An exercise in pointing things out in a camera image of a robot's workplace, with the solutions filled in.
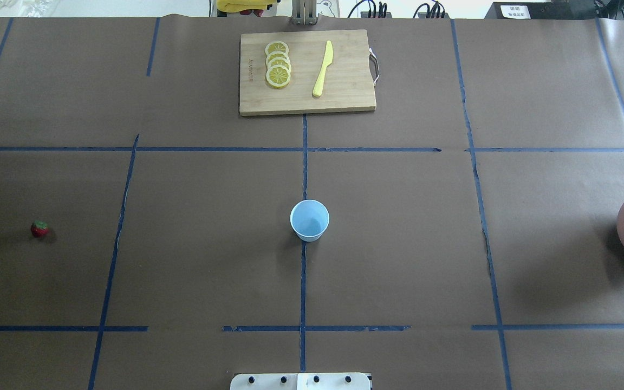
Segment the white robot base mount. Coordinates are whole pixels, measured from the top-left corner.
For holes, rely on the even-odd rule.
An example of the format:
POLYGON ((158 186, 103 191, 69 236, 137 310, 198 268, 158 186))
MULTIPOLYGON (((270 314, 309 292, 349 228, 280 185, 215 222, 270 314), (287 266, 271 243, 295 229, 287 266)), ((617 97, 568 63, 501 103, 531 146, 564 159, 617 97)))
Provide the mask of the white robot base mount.
POLYGON ((241 373, 230 389, 372 389, 371 375, 361 372, 241 373))

